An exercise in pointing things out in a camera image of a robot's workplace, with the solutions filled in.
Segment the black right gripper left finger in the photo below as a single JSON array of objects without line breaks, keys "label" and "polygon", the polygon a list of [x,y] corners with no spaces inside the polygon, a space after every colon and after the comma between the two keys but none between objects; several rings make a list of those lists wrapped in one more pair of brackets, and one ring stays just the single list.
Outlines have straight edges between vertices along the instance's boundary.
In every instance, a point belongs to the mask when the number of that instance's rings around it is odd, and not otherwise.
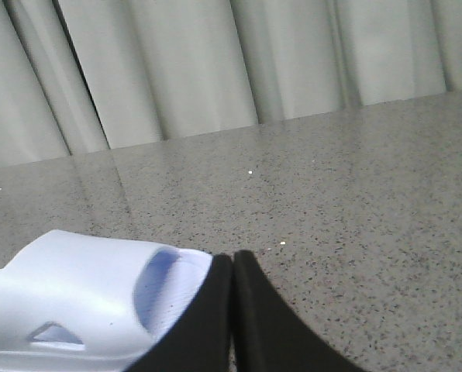
[{"label": "black right gripper left finger", "polygon": [[128,371],[227,371],[229,369],[232,260],[212,258],[209,272],[182,316]]}]

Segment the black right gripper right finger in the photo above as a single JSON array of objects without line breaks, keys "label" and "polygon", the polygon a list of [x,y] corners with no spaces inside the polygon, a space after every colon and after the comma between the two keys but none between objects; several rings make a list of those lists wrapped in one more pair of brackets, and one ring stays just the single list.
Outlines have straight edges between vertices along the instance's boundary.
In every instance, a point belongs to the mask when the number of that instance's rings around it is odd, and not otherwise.
[{"label": "black right gripper right finger", "polygon": [[238,371],[361,371],[287,305],[249,250],[234,254],[233,338]]}]

